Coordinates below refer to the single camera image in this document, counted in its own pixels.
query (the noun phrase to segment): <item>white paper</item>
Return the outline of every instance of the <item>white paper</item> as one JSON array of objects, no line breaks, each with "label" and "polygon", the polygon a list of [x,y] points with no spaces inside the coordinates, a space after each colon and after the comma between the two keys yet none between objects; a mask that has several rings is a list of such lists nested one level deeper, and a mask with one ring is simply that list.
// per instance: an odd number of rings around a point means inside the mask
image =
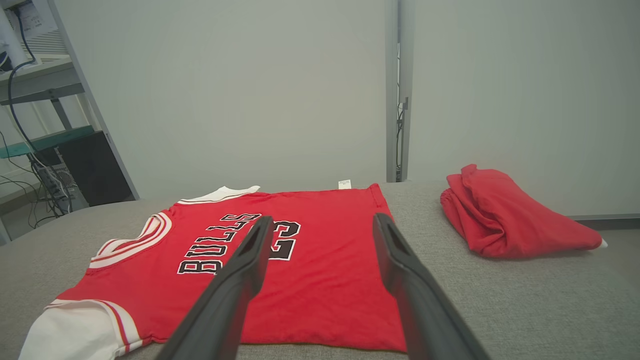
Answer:
[{"label": "white paper", "polygon": [[351,180],[338,181],[338,189],[350,189],[350,188],[351,188]]},{"label": "white paper", "polygon": [[[36,8],[31,1],[20,6],[20,19],[22,20],[24,37],[27,38],[27,40],[41,34],[50,33],[58,28],[53,20],[47,1],[45,0],[44,3],[43,1],[36,1],[38,2],[38,8]],[[6,10],[5,14],[11,22],[18,39],[22,39],[22,35],[20,35],[20,24],[18,24],[18,18],[15,16],[15,13]]]}]

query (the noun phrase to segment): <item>gray fabric surface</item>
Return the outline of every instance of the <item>gray fabric surface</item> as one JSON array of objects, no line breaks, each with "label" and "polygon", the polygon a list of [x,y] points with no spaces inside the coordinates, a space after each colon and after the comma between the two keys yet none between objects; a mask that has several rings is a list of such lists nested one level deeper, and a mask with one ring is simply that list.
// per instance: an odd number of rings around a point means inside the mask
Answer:
[{"label": "gray fabric surface", "polygon": [[[636,290],[588,252],[499,261],[469,252],[439,198],[445,183],[381,184],[420,260],[494,360],[634,359],[640,354]],[[0,247],[0,357],[17,358],[42,308],[84,274],[110,238],[137,236],[173,200],[89,208]],[[161,345],[123,357],[153,359]],[[242,345],[238,359],[406,359],[404,354],[319,345]]]}]

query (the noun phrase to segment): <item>white trim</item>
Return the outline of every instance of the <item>white trim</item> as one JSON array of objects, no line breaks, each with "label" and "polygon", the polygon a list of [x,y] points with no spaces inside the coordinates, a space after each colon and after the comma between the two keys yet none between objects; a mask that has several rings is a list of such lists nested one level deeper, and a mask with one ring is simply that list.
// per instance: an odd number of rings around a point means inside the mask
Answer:
[{"label": "white trim", "polygon": [[219,202],[223,200],[235,199],[236,197],[240,197],[242,195],[248,193],[255,193],[260,189],[259,186],[252,186],[248,189],[242,190],[234,190],[227,188],[226,186],[222,186],[212,193],[208,193],[207,195],[196,197],[194,199],[182,199],[178,201],[178,204],[182,205],[194,205],[194,204],[207,204],[210,202]]},{"label": "white trim", "polygon": [[109,253],[113,252],[119,245],[121,245],[121,244],[123,244],[125,242],[139,240],[141,237],[143,237],[145,235],[148,235],[151,232],[155,231],[159,224],[160,224],[160,220],[156,219],[155,216],[151,216],[147,220],[147,222],[145,222],[145,226],[142,227],[142,231],[140,232],[140,235],[138,235],[137,238],[135,238],[135,239],[111,239],[111,240],[107,241],[106,243],[104,243],[102,245],[100,250],[98,250],[98,252],[96,253],[96,257],[97,256],[108,255]]},{"label": "white trim", "polygon": [[[113,331],[116,334],[116,340],[118,342],[118,350],[116,351],[116,356],[122,356],[127,352],[130,352],[131,350],[142,346],[142,339],[140,339],[138,328],[136,327],[136,323],[133,321],[133,318],[124,308],[122,308],[122,306],[119,306],[114,302],[95,299],[56,299],[53,300],[48,306],[45,306],[45,310],[52,307],[73,306],[74,304],[82,304],[86,302],[100,306],[109,315],[111,319],[111,325],[113,327]],[[120,333],[120,325],[118,323],[118,319],[120,319],[120,323],[122,323],[122,331],[125,335],[124,339],[122,338],[122,334]]]},{"label": "white trim", "polygon": [[91,259],[91,263],[89,264],[89,268],[102,268],[104,266],[109,266],[117,263],[120,260],[128,258],[133,254],[137,254],[142,250],[145,250],[155,244],[157,244],[160,240],[164,238],[165,235],[169,233],[171,230],[172,222],[171,219],[164,213],[160,212],[154,215],[154,218],[160,221],[160,224],[155,229],[155,234],[151,236],[149,239],[146,239],[142,242],[133,243],[127,247],[124,247],[120,250],[116,250],[109,254],[95,256]]}]

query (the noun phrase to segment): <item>basketball jersey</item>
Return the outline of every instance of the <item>basketball jersey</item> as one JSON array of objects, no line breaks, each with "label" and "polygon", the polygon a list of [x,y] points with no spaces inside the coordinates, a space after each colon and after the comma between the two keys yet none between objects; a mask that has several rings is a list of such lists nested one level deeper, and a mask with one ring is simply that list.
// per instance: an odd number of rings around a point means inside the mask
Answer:
[{"label": "basketball jersey", "polygon": [[[114,357],[166,342],[263,215],[273,217],[275,232],[264,284],[248,306],[243,343],[405,352],[396,302],[382,284],[372,235],[374,214],[390,215],[379,186],[257,190],[223,187],[180,200],[149,218],[137,238],[107,241],[80,282],[34,323],[21,358],[51,359],[60,344],[76,348],[79,357],[87,357],[92,346]],[[48,330],[53,327],[59,330]],[[71,330],[78,327],[82,330]],[[65,351],[61,357],[73,357]]]}]

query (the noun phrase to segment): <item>white sleeve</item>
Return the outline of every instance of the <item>white sleeve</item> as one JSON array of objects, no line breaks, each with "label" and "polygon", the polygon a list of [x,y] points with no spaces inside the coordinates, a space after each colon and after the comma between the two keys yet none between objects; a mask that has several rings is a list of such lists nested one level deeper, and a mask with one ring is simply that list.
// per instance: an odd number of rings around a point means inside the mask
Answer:
[{"label": "white sleeve", "polygon": [[131,317],[116,304],[56,300],[31,326],[19,360],[107,360],[140,346]]}]

